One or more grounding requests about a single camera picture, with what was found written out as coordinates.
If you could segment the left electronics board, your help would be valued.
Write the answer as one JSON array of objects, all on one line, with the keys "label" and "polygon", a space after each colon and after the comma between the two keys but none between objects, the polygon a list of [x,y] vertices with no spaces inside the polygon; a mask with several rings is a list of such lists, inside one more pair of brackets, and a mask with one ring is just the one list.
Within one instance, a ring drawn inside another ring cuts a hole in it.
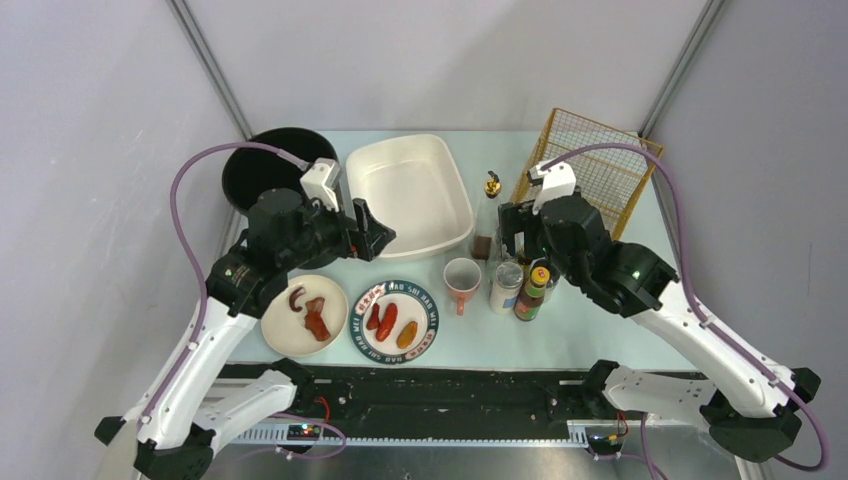
[{"label": "left electronics board", "polygon": [[315,442],[322,438],[323,429],[314,424],[290,424],[285,439],[288,442]]}]

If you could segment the white rectangular tub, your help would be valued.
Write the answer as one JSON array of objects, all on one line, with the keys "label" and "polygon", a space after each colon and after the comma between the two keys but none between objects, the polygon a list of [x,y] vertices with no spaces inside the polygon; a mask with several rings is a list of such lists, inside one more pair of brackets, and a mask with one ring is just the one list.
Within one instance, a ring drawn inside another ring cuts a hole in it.
[{"label": "white rectangular tub", "polygon": [[367,202],[396,238],[380,254],[411,261],[450,250],[475,217],[447,143],[433,134],[399,136],[354,150],[345,170],[351,197]]}]

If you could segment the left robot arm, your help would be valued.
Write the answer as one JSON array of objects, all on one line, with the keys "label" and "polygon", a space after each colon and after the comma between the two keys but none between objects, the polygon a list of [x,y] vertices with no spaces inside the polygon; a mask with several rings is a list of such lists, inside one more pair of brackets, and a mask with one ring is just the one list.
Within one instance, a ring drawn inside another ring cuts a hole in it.
[{"label": "left robot arm", "polygon": [[277,368],[209,408],[201,403],[291,271],[319,257],[372,261],[395,239],[365,200],[353,210],[347,216],[289,189],[259,196],[237,244],[201,280],[193,318],[154,383],[124,416],[98,425],[108,449],[96,478],[200,479],[224,446],[291,406],[297,384]]}]

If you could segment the brown meat piece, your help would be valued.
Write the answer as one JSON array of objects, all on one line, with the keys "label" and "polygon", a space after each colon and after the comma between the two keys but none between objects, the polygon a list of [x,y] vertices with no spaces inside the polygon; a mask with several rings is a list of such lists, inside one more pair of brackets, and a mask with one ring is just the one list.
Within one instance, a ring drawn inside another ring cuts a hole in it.
[{"label": "brown meat piece", "polygon": [[326,341],[331,336],[322,317],[324,305],[324,297],[316,297],[305,303],[305,327],[312,333],[315,340],[319,342]]}]

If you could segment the jar with black lid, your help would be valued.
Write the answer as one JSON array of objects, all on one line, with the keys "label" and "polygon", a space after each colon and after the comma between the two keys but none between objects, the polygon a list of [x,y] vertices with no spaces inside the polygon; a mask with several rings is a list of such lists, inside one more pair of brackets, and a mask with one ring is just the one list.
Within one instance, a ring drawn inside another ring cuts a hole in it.
[{"label": "jar with black lid", "polygon": [[552,298],[554,290],[557,287],[558,282],[561,278],[560,273],[555,266],[549,265],[546,266],[546,269],[548,270],[549,276],[545,288],[545,294],[543,299],[544,303],[547,303]]}]

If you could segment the glass oil bottle gold spout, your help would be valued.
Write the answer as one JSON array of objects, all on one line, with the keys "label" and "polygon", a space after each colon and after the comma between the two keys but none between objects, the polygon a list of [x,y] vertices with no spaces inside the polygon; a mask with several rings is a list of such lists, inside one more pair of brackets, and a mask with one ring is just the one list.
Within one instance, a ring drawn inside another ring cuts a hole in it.
[{"label": "glass oil bottle gold spout", "polygon": [[476,260],[489,259],[498,225],[497,211],[502,183],[494,171],[488,171],[487,175],[483,183],[482,197],[476,205],[475,225],[472,232],[471,256]]}]

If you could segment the small bottle tan cap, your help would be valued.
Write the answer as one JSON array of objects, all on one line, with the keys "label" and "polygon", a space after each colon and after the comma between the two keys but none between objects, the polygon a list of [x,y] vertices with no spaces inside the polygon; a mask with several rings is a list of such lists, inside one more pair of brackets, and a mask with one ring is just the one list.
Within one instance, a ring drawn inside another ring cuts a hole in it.
[{"label": "small bottle tan cap", "polygon": [[521,267],[523,273],[527,275],[530,271],[533,260],[527,256],[526,252],[523,249],[519,250],[516,253],[515,261]]}]

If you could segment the green rimmed patterned plate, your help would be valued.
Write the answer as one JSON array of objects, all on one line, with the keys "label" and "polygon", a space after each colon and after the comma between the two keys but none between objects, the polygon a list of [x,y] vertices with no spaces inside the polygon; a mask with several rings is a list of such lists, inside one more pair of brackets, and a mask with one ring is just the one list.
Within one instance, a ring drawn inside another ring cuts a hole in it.
[{"label": "green rimmed patterned plate", "polygon": [[[380,321],[386,306],[395,303],[398,316],[389,337],[378,342],[377,330],[366,329],[371,308],[380,305]],[[396,339],[410,321],[418,323],[418,333],[405,350],[396,346]],[[367,359],[381,365],[400,365],[423,355],[435,342],[439,313],[433,297],[421,286],[402,280],[387,280],[372,285],[354,301],[349,316],[349,332],[356,349]]]}]

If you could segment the black ribbed trash bin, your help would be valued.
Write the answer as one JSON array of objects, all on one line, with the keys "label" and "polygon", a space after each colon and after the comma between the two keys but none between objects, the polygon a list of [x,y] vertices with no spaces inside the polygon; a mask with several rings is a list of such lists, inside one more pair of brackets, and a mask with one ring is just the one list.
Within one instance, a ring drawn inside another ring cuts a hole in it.
[{"label": "black ribbed trash bin", "polygon": [[[300,127],[282,127],[257,134],[251,142],[282,148],[309,164],[319,158],[337,160],[330,141],[318,132]],[[222,189],[229,203],[241,214],[258,197],[274,188],[290,189],[305,195],[300,178],[303,172],[276,154],[253,148],[235,150],[222,172]]]}]

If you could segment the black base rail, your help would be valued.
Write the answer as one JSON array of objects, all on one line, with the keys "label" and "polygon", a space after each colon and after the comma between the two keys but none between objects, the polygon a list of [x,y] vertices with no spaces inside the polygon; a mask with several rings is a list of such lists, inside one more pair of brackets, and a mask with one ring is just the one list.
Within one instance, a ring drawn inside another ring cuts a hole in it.
[{"label": "black base rail", "polygon": [[279,370],[296,386],[289,413],[329,419],[348,438],[564,440],[578,421],[613,421],[594,370],[480,371],[304,366],[284,359],[231,364],[220,379]]}]

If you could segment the right electronics board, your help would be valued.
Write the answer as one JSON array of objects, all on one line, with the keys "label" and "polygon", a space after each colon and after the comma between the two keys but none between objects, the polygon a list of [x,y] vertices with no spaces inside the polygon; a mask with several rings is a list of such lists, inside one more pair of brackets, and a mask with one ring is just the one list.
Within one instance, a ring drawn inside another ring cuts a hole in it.
[{"label": "right electronics board", "polygon": [[587,450],[592,455],[615,457],[622,451],[625,439],[626,436],[621,434],[589,434]]}]

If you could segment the orange ceramic mug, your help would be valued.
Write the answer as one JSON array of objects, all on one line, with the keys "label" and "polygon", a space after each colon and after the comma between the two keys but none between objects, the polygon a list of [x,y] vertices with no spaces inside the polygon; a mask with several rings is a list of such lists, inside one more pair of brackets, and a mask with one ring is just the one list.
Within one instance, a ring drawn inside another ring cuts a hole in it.
[{"label": "orange ceramic mug", "polygon": [[456,314],[463,316],[481,285],[480,265],[470,258],[450,260],[443,270],[443,280],[455,304]]}]

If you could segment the orange sausage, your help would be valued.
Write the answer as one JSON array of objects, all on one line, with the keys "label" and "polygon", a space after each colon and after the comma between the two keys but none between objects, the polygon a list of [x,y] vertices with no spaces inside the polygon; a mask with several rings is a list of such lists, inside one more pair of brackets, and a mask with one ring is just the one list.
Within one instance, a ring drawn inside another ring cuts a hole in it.
[{"label": "orange sausage", "polygon": [[396,346],[405,350],[411,346],[418,333],[418,323],[416,321],[408,322],[400,331],[396,339]]}]

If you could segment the red label sauce bottle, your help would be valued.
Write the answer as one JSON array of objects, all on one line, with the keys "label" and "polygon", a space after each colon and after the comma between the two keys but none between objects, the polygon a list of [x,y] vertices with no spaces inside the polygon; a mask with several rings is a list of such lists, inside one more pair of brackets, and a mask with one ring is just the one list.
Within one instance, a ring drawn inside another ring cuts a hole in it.
[{"label": "red label sauce bottle", "polygon": [[537,266],[529,271],[513,308],[514,315],[524,322],[534,320],[544,303],[550,272],[546,267]]}]

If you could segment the large red sausage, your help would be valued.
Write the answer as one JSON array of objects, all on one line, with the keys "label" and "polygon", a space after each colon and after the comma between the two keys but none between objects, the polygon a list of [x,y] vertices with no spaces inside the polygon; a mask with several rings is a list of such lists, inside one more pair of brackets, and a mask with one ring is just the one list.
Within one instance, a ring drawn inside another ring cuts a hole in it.
[{"label": "large red sausage", "polygon": [[385,341],[393,330],[398,316],[398,307],[395,303],[389,303],[384,311],[382,320],[377,328],[375,339],[378,342]]}]

